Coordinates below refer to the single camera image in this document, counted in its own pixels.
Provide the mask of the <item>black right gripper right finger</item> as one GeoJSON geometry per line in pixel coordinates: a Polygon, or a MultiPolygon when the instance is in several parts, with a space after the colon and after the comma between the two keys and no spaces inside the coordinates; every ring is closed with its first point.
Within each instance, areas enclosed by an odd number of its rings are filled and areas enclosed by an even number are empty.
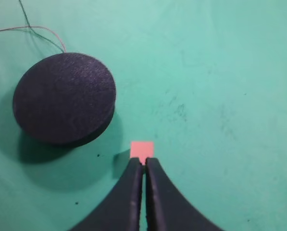
{"type": "Polygon", "coordinates": [[[145,169],[147,230],[221,230],[189,203],[166,175],[157,158],[148,158],[145,169]]]}

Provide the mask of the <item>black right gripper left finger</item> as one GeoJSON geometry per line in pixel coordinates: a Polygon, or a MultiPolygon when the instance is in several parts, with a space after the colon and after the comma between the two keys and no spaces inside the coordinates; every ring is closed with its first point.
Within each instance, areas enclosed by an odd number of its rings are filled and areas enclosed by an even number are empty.
{"type": "Polygon", "coordinates": [[[138,231],[143,166],[129,159],[122,176],[104,200],[73,231],[138,231]]]}

